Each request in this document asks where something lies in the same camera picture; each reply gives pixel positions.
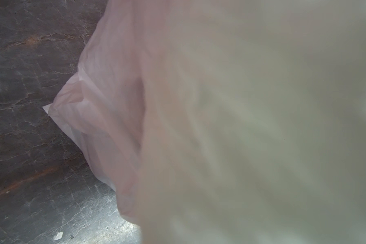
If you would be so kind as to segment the white plastic bag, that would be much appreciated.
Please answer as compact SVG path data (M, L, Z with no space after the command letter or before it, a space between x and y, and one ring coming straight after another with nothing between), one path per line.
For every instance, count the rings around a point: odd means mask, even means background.
M45 111L144 244L366 244L366 1L109 1Z

